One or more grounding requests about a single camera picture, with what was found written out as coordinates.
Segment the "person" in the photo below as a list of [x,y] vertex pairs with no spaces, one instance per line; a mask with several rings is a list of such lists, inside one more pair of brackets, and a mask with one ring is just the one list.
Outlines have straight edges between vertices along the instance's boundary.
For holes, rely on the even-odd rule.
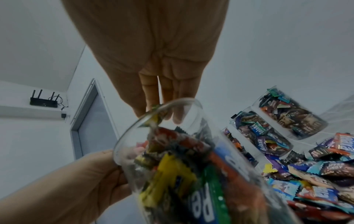
[[[62,2],[120,97],[138,117],[160,103],[158,82],[163,103],[195,97],[228,8],[228,0]],[[180,120],[174,113],[173,121]],[[130,193],[112,151],[102,151],[2,199],[0,223],[89,224]]]

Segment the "cable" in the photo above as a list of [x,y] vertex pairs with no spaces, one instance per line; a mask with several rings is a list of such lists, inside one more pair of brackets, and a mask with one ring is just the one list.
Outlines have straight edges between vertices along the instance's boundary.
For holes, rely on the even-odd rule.
[[63,100],[63,98],[62,98],[61,96],[59,96],[59,95],[56,95],[56,96],[53,96],[53,97],[49,97],[48,100],[50,100],[50,99],[52,100],[53,98],[56,98],[56,97],[60,98],[60,103],[58,103],[58,105],[61,105],[61,106],[62,106],[61,110],[63,110],[64,108],[68,108],[68,106],[66,107],[66,106],[63,105],[64,100]]

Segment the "black wire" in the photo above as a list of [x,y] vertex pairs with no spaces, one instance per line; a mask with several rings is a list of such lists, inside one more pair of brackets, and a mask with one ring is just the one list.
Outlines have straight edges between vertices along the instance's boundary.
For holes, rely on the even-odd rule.
[[52,100],[52,99],[55,98],[55,97],[60,98],[60,103],[58,103],[58,105],[61,105],[61,106],[63,107],[63,108],[61,108],[61,110],[63,110],[64,108],[67,108],[66,106],[63,105],[64,100],[63,100],[63,98],[62,98],[61,96],[49,97],[48,100]]

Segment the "ceiling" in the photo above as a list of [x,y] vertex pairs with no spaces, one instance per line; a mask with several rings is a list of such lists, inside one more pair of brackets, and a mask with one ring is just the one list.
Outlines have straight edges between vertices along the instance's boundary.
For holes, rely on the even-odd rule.
[[0,80],[66,92],[85,43],[60,0],[1,0],[0,30]]

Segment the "gray door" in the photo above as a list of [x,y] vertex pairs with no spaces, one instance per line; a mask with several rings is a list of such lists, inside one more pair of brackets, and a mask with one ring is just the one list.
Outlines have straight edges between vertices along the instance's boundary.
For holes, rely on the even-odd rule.
[[[82,154],[113,149],[117,142],[108,113],[99,94],[96,95],[81,126],[78,129]],[[140,216],[135,199],[130,196],[110,208],[96,221],[97,224],[140,224]]]

